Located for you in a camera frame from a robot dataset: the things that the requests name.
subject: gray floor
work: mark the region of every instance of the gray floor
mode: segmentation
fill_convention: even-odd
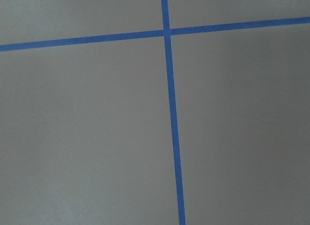
[[[172,28],[310,0],[170,0]],[[160,0],[0,0],[0,45],[160,30]],[[172,37],[188,225],[310,224],[310,25]],[[0,224],[177,225],[163,37],[0,52]]]

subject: vertical tape line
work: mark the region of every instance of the vertical tape line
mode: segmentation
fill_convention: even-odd
[[[174,172],[175,172],[175,182],[176,182],[176,192],[177,192],[177,202],[178,202],[178,212],[179,212],[179,224],[185,225],[186,222],[185,222],[179,132],[178,132],[178,121],[177,121],[177,114],[176,114],[176,101],[175,101],[175,90],[174,90],[171,30],[170,30],[170,24],[169,24],[168,0],[161,0],[161,8],[162,8],[162,15],[163,15],[163,28],[164,28],[167,80],[168,80],[168,93],[169,93],[169,106],[170,106],[170,120],[171,120],[173,156],[174,156]]]

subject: horizontal tape line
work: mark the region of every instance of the horizontal tape line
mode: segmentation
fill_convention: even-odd
[[[183,34],[194,34],[204,32],[215,32],[223,30],[263,28],[263,27],[296,25],[306,23],[310,23],[310,17],[275,19],[275,20],[244,22],[244,23],[230,23],[230,24],[208,25],[208,26],[189,27],[189,28],[174,28],[171,29],[170,31],[171,35],[183,35]],[[98,36],[69,38],[60,40],[37,41],[29,43],[0,45],[0,52],[41,48],[41,47],[55,47],[65,45],[89,44],[97,42],[109,42],[117,40],[132,40],[132,39],[151,38],[160,36],[164,36],[163,30],[150,30],[150,31],[140,31],[140,32],[111,34],[111,35],[98,35]]]
[[[132,39],[159,37],[163,35],[164,35],[163,30],[140,31],[140,32],[111,34],[111,35],[98,35],[89,37],[61,39],[61,40],[0,45],[0,51],[4,52],[4,51],[13,51],[13,50],[40,48],[40,47],[55,47],[55,46],[78,45],[78,44],[108,42],[117,40],[132,40]]]
[[[214,32],[223,30],[263,28],[263,27],[296,25],[305,23],[310,23],[310,17],[275,19],[275,20],[264,20],[256,22],[244,22],[244,23],[229,23],[229,24],[208,25],[208,26],[189,27],[189,28],[174,28],[171,29],[171,35],[194,34],[194,33]]]

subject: blue line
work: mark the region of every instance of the blue line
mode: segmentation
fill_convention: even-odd
[[[209,26],[200,26],[200,27],[189,27],[189,28],[174,28],[171,30],[169,26],[169,19],[168,20],[163,19],[163,22],[168,23],[168,24],[164,24],[164,27],[169,28],[168,31],[170,35],[183,35],[183,34],[223,31],[223,30],[239,30],[239,29],[306,24],[306,23],[310,23],[310,17],[275,19],[275,20],[244,22],[244,23],[230,23],[230,24],[219,24],[219,25],[209,25]],[[130,32],[130,33],[111,34],[111,35],[98,35],[98,36],[69,38],[69,39],[60,39],[60,40],[37,41],[37,42],[29,42],[29,43],[0,45],[0,52],[21,50],[21,49],[31,49],[31,48],[41,48],[41,47],[55,47],[55,46],[65,46],[65,45],[108,42],[108,41],[117,41],[117,40],[131,40],[131,39],[151,38],[151,37],[160,37],[160,36],[164,36],[163,30],[150,30],[150,31]]]
[[[209,25],[200,27],[189,27],[189,28],[174,28],[171,29],[171,35],[194,34],[203,32],[222,31],[222,30],[263,28],[263,27],[296,25],[305,23],[310,23],[310,17],[275,19],[275,20],[244,22],[244,23],[230,23],[230,24],[219,24],[219,25]]]
[[[179,132],[178,132],[178,121],[177,121],[175,90],[174,90],[172,48],[171,48],[171,36],[170,36],[171,30],[169,24],[168,0],[161,0],[161,8],[163,15],[167,80],[168,80],[168,93],[169,93],[169,106],[170,106],[170,121],[171,121],[172,146],[174,156],[174,172],[175,172],[175,182],[176,182],[176,192],[177,192],[177,202],[179,212],[179,224],[185,225],[186,222],[185,222],[185,209],[184,209],[184,196],[183,196],[183,182],[182,182]]]
[[[141,38],[150,38],[159,36],[163,36],[163,30],[140,31],[140,32],[122,33],[122,34],[98,35],[89,37],[61,39],[61,40],[48,40],[48,41],[38,41],[30,43],[0,45],[0,52],[30,49],[30,48],[40,48],[40,47],[55,47],[64,45],[108,42],[116,40],[141,39]]]

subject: blue tape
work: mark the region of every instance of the blue tape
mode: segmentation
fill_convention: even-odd
[[[244,23],[230,23],[230,24],[209,25],[200,27],[189,27],[189,28],[174,28],[171,30],[169,26],[169,19],[168,20],[163,19],[163,22],[168,23],[168,25],[164,24],[164,27],[169,28],[166,31],[169,31],[170,35],[183,35],[183,34],[223,31],[223,30],[239,30],[239,29],[305,24],[310,23],[310,17],[275,19],[275,20],[244,22]],[[160,36],[164,36],[163,30],[150,30],[150,31],[130,32],[130,33],[112,34],[112,35],[98,35],[98,36],[69,38],[60,40],[48,40],[48,41],[38,41],[38,42],[29,42],[20,44],[0,45],[0,52],[41,48],[41,47],[55,47],[65,45],[108,42],[117,40],[131,40],[131,39],[151,38]]]
[[[263,27],[296,25],[305,23],[310,23],[310,17],[275,19],[275,20],[244,22],[244,23],[230,23],[230,24],[209,25],[200,27],[189,27],[189,28],[174,28],[171,29],[171,35],[194,34],[203,32],[222,31],[222,30],[263,28]]]
[[[168,80],[168,93],[169,93],[169,106],[170,106],[170,121],[172,132],[172,146],[174,157],[174,172],[179,212],[179,224],[185,225],[185,209],[184,209],[184,196],[183,196],[183,182],[181,170],[181,156],[179,144],[178,121],[176,113],[174,77],[173,77],[173,63],[172,63],[172,48],[171,48],[171,30],[169,24],[169,8],[168,0],[161,0],[163,28],[164,28],[164,41],[166,53],[166,66],[167,66],[167,80]]]
[[[132,40],[132,39],[159,37],[159,36],[163,36],[163,30],[140,31],[140,32],[122,33],[122,34],[98,35],[89,37],[61,39],[61,40],[0,45],[0,51],[4,52],[4,51],[13,51],[13,50],[40,48],[40,47],[55,47],[55,46],[78,45],[78,44],[108,42],[117,40]]]

